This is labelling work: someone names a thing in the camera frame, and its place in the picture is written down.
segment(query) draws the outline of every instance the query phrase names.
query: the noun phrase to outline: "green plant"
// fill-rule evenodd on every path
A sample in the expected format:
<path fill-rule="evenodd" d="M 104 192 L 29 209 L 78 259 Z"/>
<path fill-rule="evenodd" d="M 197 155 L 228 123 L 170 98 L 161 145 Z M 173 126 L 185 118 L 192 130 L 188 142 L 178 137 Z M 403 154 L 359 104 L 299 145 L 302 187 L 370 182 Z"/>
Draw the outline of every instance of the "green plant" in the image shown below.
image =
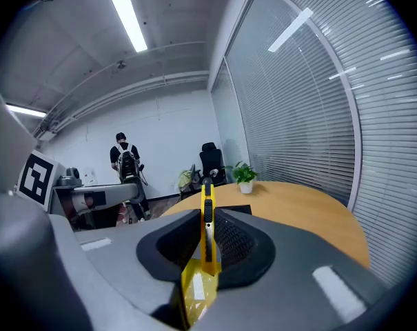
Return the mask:
<path fill-rule="evenodd" d="M 231 165 L 227 165 L 225 168 L 233 169 L 233 177 L 236 179 L 237 184 L 249 183 L 252 179 L 257 177 L 258 174 L 246 163 L 239 167 L 239 164 L 241 163 L 242 161 L 238 162 L 234 168 Z"/>

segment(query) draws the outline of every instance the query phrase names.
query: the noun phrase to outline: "person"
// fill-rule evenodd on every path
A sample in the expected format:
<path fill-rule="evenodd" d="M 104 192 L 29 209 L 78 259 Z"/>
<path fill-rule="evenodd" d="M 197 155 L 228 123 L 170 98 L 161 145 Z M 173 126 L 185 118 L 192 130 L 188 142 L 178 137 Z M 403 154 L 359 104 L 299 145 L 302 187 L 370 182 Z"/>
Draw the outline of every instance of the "person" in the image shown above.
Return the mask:
<path fill-rule="evenodd" d="M 110 150 L 110 162 L 112 164 L 112 168 L 118 171 L 116 163 L 118 162 L 119 155 L 124 150 L 127 150 L 129 146 L 129 143 L 126 142 L 126 138 L 123 132 L 119 132 L 118 134 L 116 134 L 116 143 L 118 144 L 118 147 L 113 146 L 112 149 Z M 139 157 L 138 149 L 136 148 L 135 145 L 132 145 L 131 152 L 134 156 L 134 159 L 139 163 L 140 157 Z M 144 199 L 140 202 L 144 210 L 144 213 L 142 212 L 141 207 L 139 206 L 139 203 L 130 202 L 130 204 L 133 207 L 133 211 L 136 217 L 138 217 L 138 221 L 144 221 L 145 220 L 144 215 L 146 218 L 150 218 L 150 209 L 148 207 L 148 202 L 147 202 L 146 197 L 144 197 Z"/>

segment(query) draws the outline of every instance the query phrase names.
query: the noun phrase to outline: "wooden table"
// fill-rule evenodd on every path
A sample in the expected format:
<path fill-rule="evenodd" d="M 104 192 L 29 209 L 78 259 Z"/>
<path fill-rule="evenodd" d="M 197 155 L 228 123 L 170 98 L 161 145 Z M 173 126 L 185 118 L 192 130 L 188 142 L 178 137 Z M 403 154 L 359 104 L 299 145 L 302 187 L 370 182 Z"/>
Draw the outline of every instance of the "wooden table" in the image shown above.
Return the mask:
<path fill-rule="evenodd" d="M 309 230 L 324 238 L 366 268 L 369 250 L 355 216 L 329 195 L 305 186 L 278 181 L 257 181 L 251 194 L 238 185 L 215 188 L 216 206 L 251 205 L 254 216 Z M 201 207 L 201 193 L 192 195 L 164 215 Z"/>

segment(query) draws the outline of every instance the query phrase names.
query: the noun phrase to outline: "white pot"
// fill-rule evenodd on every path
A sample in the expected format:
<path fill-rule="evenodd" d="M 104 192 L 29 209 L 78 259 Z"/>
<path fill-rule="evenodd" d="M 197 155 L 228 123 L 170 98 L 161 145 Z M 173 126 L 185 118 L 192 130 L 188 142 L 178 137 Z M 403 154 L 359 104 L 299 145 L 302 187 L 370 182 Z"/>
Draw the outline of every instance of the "white pot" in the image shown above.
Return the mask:
<path fill-rule="evenodd" d="M 249 183 L 239 183 L 238 186 L 241 188 L 242 194 L 251 194 L 253 184 L 254 180 L 251 180 Z"/>

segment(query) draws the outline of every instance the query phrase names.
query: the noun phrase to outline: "black cap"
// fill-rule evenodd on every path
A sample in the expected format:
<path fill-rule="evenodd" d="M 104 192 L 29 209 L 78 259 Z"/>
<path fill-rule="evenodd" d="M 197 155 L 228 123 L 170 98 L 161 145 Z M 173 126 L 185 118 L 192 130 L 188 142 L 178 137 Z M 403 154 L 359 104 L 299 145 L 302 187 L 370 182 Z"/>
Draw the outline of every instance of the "black cap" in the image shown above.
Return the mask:
<path fill-rule="evenodd" d="M 125 135 L 124 135 L 124 133 L 123 133 L 123 132 L 118 132 L 118 133 L 116 134 L 116 140 L 117 140 L 117 141 L 119 141 L 119 140 L 125 140 Z"/>

